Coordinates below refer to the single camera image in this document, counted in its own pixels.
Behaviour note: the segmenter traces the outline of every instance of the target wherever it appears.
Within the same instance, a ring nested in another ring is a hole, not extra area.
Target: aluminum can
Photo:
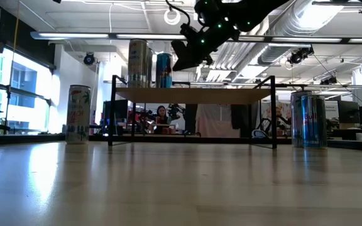
[[[294,92],[290,97],[290,105],[292,108],[292,144],[296,148],[304,147],[301,97],[305,95],[311,95],[311,93],[312,92],[309,91]]]
[[[148,52],[148,77],[146,80],[146,87],[150,88],[151,86],[151,71],[153,69],[153,50],[151,48],[149,48],[149,52]]]
[[[171,88],[173,84],[172,75],[171,54],[158,54],[156,62],[156,88]]]
[[[91,114],[91,88],[85,85],[69,87],[67,126],[65,140],[67,144],[87,144]]]
[[[304,118],[303,134],[305,148],[326,148],[326,108],[325,98],[319,95],[301,97]]]
[[[129,42],[128,87],[146,87],[149,48],[146,40],[133,39]]]

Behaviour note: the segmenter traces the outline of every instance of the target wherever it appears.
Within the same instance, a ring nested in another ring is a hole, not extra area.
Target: person
[[[158,106],[157,108],[157,116],[156,116],[156,124],[163,124],[163,125],[168,125],[170,122],[168,121],[168,117],[167,117],[167,111],[166,108],[164,106]],[[155,134],[163,134],[163,128],[169,128],[169,126],[156,126],[155,129]]]

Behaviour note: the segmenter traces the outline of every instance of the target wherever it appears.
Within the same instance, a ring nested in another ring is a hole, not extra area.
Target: dark hair
[[[164,107],[163,105],[158,106],[157,111],[156,111],[158,117],[161,117],[160,114],[158,113],[158,111],[159,111],[162,107],[164,108],[165,111],[167,111],[167,110],[166,110],[166,107]]]

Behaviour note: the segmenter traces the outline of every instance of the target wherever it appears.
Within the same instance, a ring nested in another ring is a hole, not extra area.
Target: shelf
[[[270,95],[270,89],[117,88],[134,103],[253,104]]]

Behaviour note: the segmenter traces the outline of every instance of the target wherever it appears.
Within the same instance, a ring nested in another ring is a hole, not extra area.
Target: wooden floor
[[[362,225],[362,151],[0,147],[0,225]]]

